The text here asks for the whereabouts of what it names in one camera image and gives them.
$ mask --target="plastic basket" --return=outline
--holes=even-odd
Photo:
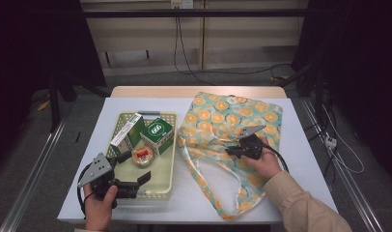
[[[118,121],[116,123],[112,138],[121,130],[127,120],[134,114],[140,113],[144,117],[145,126],[150,124],[154,119],[161,118],[170,125],[172,125],[174,130],[174,141],[171,146],[169,146],[160,156],[155,156],[153,163],[146,167],[140,168],[136,166],[132,159],[128,159],[123,163],[117,163],[115,166],[115,177],[122,182],[136,182],[136,180],[151,171],[152,178],[150,181],[140,187],[136,199],[149,199],[149,200],[166,200],[170,197],[170,192],[172,188],[172,175],[173,175],[173,164],[175,158],[175,148],[176,148],[176,124],[177,124],[177,114],[175,112],[123,112],[119,115]],[[143,146],[144,143],[141,140],[136,146]],[[113,149],[109,145],[106,156],[111,158],[115,157]],[[125,200],[132,199],[118,199],[119,202],[124,202]]]

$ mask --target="power cord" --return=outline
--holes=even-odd
[[[177,50],[178,50],[178,39],[181,39],[182,53],[183,53],[184,60],[186,62],[187,69],[189,72],[180,71],[178,68],[177,61],[176,61]],[[195,72],[192,69],[190,69],[190,66],[189,66],[189,63],[187,60],[187,56],[184,51],[184,43],[183,43],[183,38],[182,38],[182,25],[181,25],[181,20],[179,17],[176,18],[176,40],[175,40],[174,64],[175,64],[175,69],[178,71],[178,73],[191,74],[197,80],[204,82],[204,83],[207,83],[209,85],[215,85],[215,84],[207,82],[205,80],[201,80],[199,77],[196,76],[196,74],[197,73],[254,74],[254,73],[264,73],[264,72],[270,71],[271,77],[273,78],[273,82],[274,82],[274,79],[281,79],[281,78],[284,79],[284,78],[287,78],[287,76],[286,77],[285,76],[274,76],[273,69],[278,68],[278,67],[282,67],[282,66],[289,66],[289,67],[291,66],[291,64],[276,64],[276,65],[271,66],[270,68],[266,68],[266,69],[262,69],[262,70],[258,70],[258,71],[253,71],[253,72],[223,72],[223,71],[197,71],[197,72]]]
[[[208,85],[213,85],[215,86],[215,84],[210,83],[208,81],[205,80],[201,80],[199,79],[199,77],[196,76],[196,74],[192,71],[192,69],[190,69],[189,63],[187,62],[187,57],[186,57],[186,53],[184,52],[184,44],[183,44],[183,38],[182,38],[182,26],[181,26],[181,19],[179,17],[176,18],[176,41],[175,41],[175,55],[174,55],[174,63],[175,63],[175,68],[179,73],[182,73],[179,69],[178,66],[176,64],[176,52],[178,49],[178,31],[179,31],[179,36],[181,37],[181,44],[182,44],[182,53],[184,56],[184,60],[186,61],[186,65],[187,68],[190,71],[190,74],[192,74],[197,80],[199,80],[200,82],[206,83]]]
[[[331,126],[332,126],[332,128],[334,129],[335,133],[337,134],[338,138],[340,138],[340,140],[341,140],[341,141],[342,141],[342,142],[352,151],[352,153],[353,153],[353,154],[355,155],[355,157],[358,159],[359,163],[361,164],[361,170],[356,171],[356,170],[353,170],[353,169],[347,167],[341,159],[337,158],[337,156],[335,155],[335,152],[332,151],[333,148],[331,148],[331,146],[327,146],[326,144],[325,144],[325,146],[327,146],[327,149],[329,150],[329,152],[331,153],[331,155],[332,155],[341,165],[343,165],[348,171],[353,172],[353,173],[362,173],[362,172],[364,171],[364,163],[363,163],[362,160],[359,158],[359,156],[354,152],[354,150],[350,147],[350,145],[348,145],[347,142],[341,137],[340,133],[337,132],[337,130],[335,129],[335,127],[332,125],[331,118],[329,117],[329,114],[327,113],[327,111],[326,111],[324,105],[322,106],[322,108],[323,108],[323,110],[325,111],[326,116],[328,117],[328,120],[329,120],[329,122],[331,123]]]

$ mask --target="floor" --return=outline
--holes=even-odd
[[[270,56],[268,53],[263,54],[263,50],[268,51],[268,49],[261,48],[250,51],[216,50],[214,51],[215,55],[221,55],[211,62],[210,67],[211,69],[237,68],[231,69],[231,71],[237,72],[245,72],[245,69],[254,71],[257,67],[290,63],[294,57],[294,49],[291,47],[274,49],[273,52],[283,50],[288,52],[280,52],[278,55],[273,53]],[[201,84],[194,77],[188,77],[188,75],[177,72],[177,67],[181,71],[188,71],[188,66],[183,57],[177,57],[178,65],[175,67],[173,52],[149,51],[149,53],[150,59],[146,57],[146,51],[108,53],[109,64],[106,61],[105,54],[99,54],[98,57],[102,63],[108,88],[124,84]],[[193,71],[197,71],[199,69],[195,60],[197,51],[190,50],[189,54],[189,67]],[[220,74],[198,73],[197,77],[212,81],[217,85],[257,85],[258,83],[260,85],[273,85],[276,84],[276,81],[270,79],[272,76],[288,74],[291,74],[291,72],[286,70],[259,72],[246,75],[241,83],[239,75],[221,74],[222,76],[220,76]],[[0,226],[7,220],[9,212],[13,210],[13,204],[16,201],[25,201],[25,208],[16,212],[21,220],[14,228],[18,227],[19,231],[72,230],[73,225],[56,220],[63,197],[68,191],[69,183],[67,180],[74,176],[72,171],[62,170],[73,170],[79,164],[103,103],[103,99],[87,93],[84,89],[76,87],[76,90],[79,95],[77,102],[62,102],[61,104],[62,113],[70,115],[69,126],[64,127],[61,137],[58,138],[59,145],[52,151],[51,157],[42,161],[45,170],[50,170],[50,174],[43,175],[36,180],[38,185],[31,189],[25,187],[24,183],[29,183],[27,180],[30,173],[39,171],[38,168],[36,170],[34,164],[41,160],[41,157],[39,157],[41,155],[40,151],[47,149],[43,145],[47,140],[45,131],[49,130],[50,127],[49,105],[43,111],[33,110],[27,119],[24,129],[19,135],[20,139],[15,142],[10,150],[11,155],[5,160],[4,168],[0,169]],[[325,152],[321,137],[317,136],[320,129],[318,129],[317,122],[314,122],[312,118],[312,113],[314,113],[311,112],[313,98],[311,96],[300,98],[293,84],[286,87],[285,91],[288,97],[292,99],[301,125],[309,138],[310,146],[321,170],[324,171],[328,165],[329,155]],[[339,105],[333,105],[333,110],[337,122],[337,131],[342,137],[342,139],[338,139],[339,155],[342,156],[348,168],[356,171],[361,168],[359,159],[354,155],[356,153],[363,161],[365,168],[362,173],[353,173],[347,168],[343,168],[342,165],[334,163],[335,168],[330,167],[325,172],[325,181],[330,186],[331,195],[338,211],[349,222],[353,231],[392,231],[392,179],[377,164],[368,145],[356,136],[356,131],[346,120],[345,113],[340,111]],[[326,132],[333,134],[334,129],[330,127]],[[25,189],[31,191],[31,197],[27,199],[19,198]],[[368,223],[366,220],[369,218],[375,219],[376,222]],[[168,231],[168,229],[163,225],[152,228],[153,231]],[[136,230],[136,227],[126,228],[125,225],[120,226],[118,224],[112,227],[112,231]],[[278,226],[272,226],[271,231],[282,231],[282,229]]]

